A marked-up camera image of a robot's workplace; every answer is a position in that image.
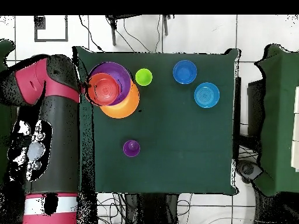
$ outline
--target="lime green cup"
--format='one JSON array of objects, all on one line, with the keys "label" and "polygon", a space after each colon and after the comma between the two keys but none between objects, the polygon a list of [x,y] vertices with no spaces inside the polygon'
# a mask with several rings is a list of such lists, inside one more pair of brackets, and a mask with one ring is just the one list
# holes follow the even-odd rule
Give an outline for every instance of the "lime green cup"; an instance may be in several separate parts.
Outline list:
[{"label": "lime green cup", "polygon": [[148,69],[140,69],[137,71],[135,79],[140,86],[147,86],[152,81],[152,72]]}]

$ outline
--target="chair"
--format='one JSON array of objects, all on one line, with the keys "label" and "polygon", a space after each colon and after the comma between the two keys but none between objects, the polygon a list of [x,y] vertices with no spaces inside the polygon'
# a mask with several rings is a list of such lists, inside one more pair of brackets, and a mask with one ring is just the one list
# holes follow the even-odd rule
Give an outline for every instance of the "chair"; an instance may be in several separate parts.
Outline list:
[{"label": "chair", "polygon": [[[106,15],[106,18],[110,21],[111,26],[111,32],[112,32],[112,44],[116,46],[116,37],[115,37],[115,30],[117,29],[117,20],[130,18],[134,16],[140,16],[140,15]],[[168,35],[168,27],[167,27],[167,19],[169,20],[171,18],[170,15],[162,15],[163,16],[163,23],[164,23],[164,29],[165,29],[165,35]]]}]

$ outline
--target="purple cup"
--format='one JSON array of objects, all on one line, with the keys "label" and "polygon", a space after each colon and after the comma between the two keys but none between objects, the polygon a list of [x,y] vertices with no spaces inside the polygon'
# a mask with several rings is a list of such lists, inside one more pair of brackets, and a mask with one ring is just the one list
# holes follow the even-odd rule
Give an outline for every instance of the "purple cup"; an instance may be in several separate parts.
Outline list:
[{"label": "purple cup", "polygon": [[140,145],[135,140],[129,140],[124,144],[124,154],[128,157],[135,157],[139,154]]}]

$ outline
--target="red bowl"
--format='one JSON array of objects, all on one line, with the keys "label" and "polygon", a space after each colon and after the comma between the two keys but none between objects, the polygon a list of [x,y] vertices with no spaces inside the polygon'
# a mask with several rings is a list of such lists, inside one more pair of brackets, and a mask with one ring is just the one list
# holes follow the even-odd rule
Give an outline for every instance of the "red bowl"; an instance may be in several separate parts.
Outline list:
[{"label": "red bowl", "polygon": [[115,79],[106,74],[93,75],[88,82],[88,96],[93,103],[107,106],[115,101],[120,93],[120,88]]}]

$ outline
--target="purple bowl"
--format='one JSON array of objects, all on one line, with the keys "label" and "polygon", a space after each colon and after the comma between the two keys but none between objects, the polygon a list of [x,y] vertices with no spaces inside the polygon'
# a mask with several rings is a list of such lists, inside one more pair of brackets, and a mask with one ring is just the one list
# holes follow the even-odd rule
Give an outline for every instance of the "purple bowl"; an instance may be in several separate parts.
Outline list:
[{"label": "purple bowl", "polygon": [[120,64],[117,64],[115,62],[104,62],[95,66],[94,69],[91,70],[90,77],[98,73],[109,74],[116,80],[116,82],[120,86],[120,94],[118,95],[116,100],[109,106],[114,106],[122,102],[127,97],[131,88],[131,76],[128,71]]}]

